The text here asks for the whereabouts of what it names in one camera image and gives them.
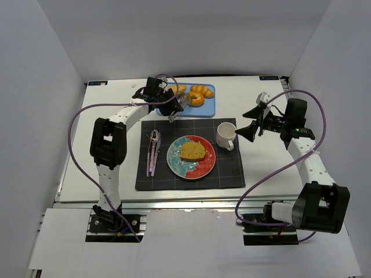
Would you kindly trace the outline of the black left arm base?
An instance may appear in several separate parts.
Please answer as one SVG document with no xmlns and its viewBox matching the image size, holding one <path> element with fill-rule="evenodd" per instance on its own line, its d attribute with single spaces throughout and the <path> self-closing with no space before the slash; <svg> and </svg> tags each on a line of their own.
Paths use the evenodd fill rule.
<svg viewBox="0 0 371 278">
<path fill-rule="evenodd" d="M 87 243 L 138 243 L 146 230 L 146 216 L 130 211 L 123 214 L 129 225 L 114 212 L 97 214 L 91 210 L 85 236 Z"/>
</svg>

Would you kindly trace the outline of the aluminium table frame rail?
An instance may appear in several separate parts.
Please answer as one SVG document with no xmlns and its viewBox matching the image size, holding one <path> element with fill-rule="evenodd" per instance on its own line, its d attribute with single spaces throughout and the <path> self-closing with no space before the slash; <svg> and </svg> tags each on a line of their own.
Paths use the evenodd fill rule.
<svg viewBox="0 0 371 278">
<path fill-rule="evenodd" d="M 234 213 L 237 198 L 214 198 L 214 199 L 184 199 L 184 200 L 134 200 L 122 202 L 124 215 L 139 215 L 140 218 L 133 221 L 135 230 L 141 235 L 146 229 L 146 215 L 152 210 L 217 210 L 219 212 Z M 239 206 L 241 214 L 261 214 L 263 206 L 273 201 L 294 202 L 294 196 L 263 196 L 247 197 Z"/>
</svg>

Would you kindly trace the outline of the pink handled spoon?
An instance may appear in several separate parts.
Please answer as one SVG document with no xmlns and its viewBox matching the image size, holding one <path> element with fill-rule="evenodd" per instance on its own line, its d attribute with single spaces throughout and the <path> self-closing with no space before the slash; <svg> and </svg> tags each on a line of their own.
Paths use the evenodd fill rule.
<svg viewBox="0 0 371 278">
<path fill-rule="evenodd" d="M 159 147 L 161 145 L 161 134 L 158 130 L 153 130 L 150 135 L 150 145 L 147 154 L 147 176 L 154 176 Z"/>
</svg>

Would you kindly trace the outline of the flat golden bread piece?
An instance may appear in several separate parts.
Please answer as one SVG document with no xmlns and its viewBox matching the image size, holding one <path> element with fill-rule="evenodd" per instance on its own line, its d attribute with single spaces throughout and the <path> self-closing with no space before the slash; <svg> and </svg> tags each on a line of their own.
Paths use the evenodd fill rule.
<svg viewBox="0 0 371 278">
<path fill-rule="evenodd" d="M 176 96 L 176 98 L 180 98 L 182 94 L 187 90 L 186 85 L 170 85 L 166 87 L 167 90 L 171 89 Z"/>
</svg>

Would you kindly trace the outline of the white ceramic mug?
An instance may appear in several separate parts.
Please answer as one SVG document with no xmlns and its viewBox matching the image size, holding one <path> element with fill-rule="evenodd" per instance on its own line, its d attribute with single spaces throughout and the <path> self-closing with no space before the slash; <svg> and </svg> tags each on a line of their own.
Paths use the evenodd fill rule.
<svg viewBox="0 0 371 278">
<path fill-rule="evenodd" d="M 216 143 L 220 148 L 228 151 L 234 149 L 234 140 L 236 137 L 236 126 L 230 122 L 223 122 L 218 125 L 216 133 Z"/>
</svg>

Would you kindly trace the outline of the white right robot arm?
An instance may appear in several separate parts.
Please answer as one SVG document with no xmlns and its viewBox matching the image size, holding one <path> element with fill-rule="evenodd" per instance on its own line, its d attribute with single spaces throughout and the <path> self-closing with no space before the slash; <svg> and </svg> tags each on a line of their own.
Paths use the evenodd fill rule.
<svg viewBox="0 0 371 278">
<path fill-rule="evenodd" d="M 303 188 L 295 202 L 266 204 L 260 222 L 245 220 L 241 216 L 237 218 L 255 226 L 292 226 L 305 231 L 339 233 L 350 201 L 350 192 L 348 188 L 336 184 L 322 163 L 318 152 L 322 141 L 316 141 L 312 130 L 305 126 L 307 102 L 290 98 L 285 113 L 275 116 L 271 112 L 273 100 L 268 93 L 260 93 L 256 107 L 243 115 L 252 120 L 251 124 L 236 130 L 236 134 L 252 142 L 255 136 L 261 136 L 264 131 L 278 133 L 294 161 L 268 177 L 296 166 Z"/>
</svg>

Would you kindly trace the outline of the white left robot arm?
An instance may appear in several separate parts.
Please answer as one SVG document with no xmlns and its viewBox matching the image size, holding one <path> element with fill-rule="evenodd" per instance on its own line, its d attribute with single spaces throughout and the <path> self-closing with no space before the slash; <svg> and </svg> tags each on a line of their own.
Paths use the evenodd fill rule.
<svg viewBox="0 0 371 278">
<path fill-rule="evenodd" d="M 121 205 L 119 168 L 127 154 L 127 132 L 141 118 L 158 109 L 164 116 L 183 110 L 177 100 L 179 84 L 169 89 L 166 75 L 147 78 L 146 86 L 132 96 L 132 102 L 108 118 L 96 119 L 93 127 L 90 155 L 99 174 L 100 199 L 95 212 L 116 211 Z"/>
</svg>

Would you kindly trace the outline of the red and teal plate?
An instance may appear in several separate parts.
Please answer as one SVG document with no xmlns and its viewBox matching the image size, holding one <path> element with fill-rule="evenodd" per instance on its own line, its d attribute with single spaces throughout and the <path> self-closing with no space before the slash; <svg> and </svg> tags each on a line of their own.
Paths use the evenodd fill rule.
<svg viewBox="0 0 371 278">
<path fill-rule="evenodd" d="M 188 141 L 200 142 L 206 149 L 204 160 L 187 162 L 180 159 L 180 148 Z M 172 142 L 166 154 L 169 168 L 175 175 L 187 180 L 197 180 L 208 175 L 216 164 L 216 153 L 211 143 L 200 136 L 182 136 Z"/>
</svg>

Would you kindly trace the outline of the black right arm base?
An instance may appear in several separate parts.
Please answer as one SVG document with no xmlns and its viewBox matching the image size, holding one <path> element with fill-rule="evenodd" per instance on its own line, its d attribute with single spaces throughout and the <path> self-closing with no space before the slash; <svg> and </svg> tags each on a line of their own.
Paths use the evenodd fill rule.
<svg viewBox="0 0 371 278">
<path fill-rule="evenodd" d="M 244 213 L 242 218 L 250 222 L 280 224 L 271 216 L 272 203 L 264 205 L 261 213 Z M 237 220 L 243 227 L 243 243 L 245 246 L 283 246 L 298 244 L 296 229 L 292 226 L 259 226 Z"/>
</svg>

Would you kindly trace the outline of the pink handled knife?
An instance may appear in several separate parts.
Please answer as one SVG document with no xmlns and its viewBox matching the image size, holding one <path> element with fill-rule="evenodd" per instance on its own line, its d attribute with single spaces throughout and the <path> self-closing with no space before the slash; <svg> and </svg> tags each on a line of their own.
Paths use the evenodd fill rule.
<svg viewBox="0 0 371 278">
<path fill-rule="evenodd" d="M 155 144 L 152 148 L 152 154 L 151 154 L 151 176 L 153 177 L 155 174 L 156 164 L 157 164 L 157 158 L 159 153 L 159 148 L 161 146 L 161 136 L 158 136 L 155 140 Z"/>
</svg>

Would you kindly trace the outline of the brown bread slice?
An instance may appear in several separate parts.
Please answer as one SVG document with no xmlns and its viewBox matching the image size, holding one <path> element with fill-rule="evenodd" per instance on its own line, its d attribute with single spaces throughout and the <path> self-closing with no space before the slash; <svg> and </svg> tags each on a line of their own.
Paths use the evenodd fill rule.
<svg viewBox="0 0 371 278">
<path fill-rule="evenodd" d="M 206 149 L 200 142 L 188 141 L 180 148 L 180 159 L 187 162 L 204 160 Z"/>
</svg>

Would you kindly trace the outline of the striped croissant roll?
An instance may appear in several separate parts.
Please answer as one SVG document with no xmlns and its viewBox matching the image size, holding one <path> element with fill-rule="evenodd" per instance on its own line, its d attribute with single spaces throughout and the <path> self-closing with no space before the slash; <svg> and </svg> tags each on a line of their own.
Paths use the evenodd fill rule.
<svg viewBox="0 0 371 278">
<path fill-rule="evenodd" d="M 205 98 L 214 97 L 214 93 L 205 85 L 192 85 L 191 91 L 200 92 Z"/>
</svg>

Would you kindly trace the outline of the dark grey checked placemat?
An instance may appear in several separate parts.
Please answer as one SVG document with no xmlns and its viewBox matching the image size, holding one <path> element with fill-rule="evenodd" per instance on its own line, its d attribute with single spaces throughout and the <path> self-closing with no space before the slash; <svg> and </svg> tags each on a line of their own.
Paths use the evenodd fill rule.
<svg viewBox="0 0 371 278">
<path fill-rule="evenodd" d="M 234 118 L 187 119 L 169 123 L 151 120 L 141 123 L 141 141 L 137 168 L 137 191 L 188 189 L 228 189 L 245 187 L 239 142 L 234 140 L 232 151 L 216 143 L 220 124 L 236 123 Z M 159 131 L 161 143 L 155 174 L 147 175 L 147 156 L 150 134 Z M 180 158 L 180 148 L 187 141 L 200 142 L 206 150 L 200 162 L 186 162 Z"/>
</svg>

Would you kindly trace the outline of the light blue plastic tray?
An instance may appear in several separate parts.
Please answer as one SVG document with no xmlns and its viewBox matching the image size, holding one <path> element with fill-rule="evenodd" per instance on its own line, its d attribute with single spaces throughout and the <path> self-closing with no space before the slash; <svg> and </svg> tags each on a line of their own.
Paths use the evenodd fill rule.
<svg viewBox="0 0 371 278">
<path fill-rule="evenodd" d="M 214 93 L 213 98 L 206 98 L 204 103 L 199 107 L 186 105 L 184 111 L 180 112 L 178 117 L 189 118 L 211 118 L 216 113 L 216 93 L 215 87 L 211 84 L 203 84 Z"/>
</svg>

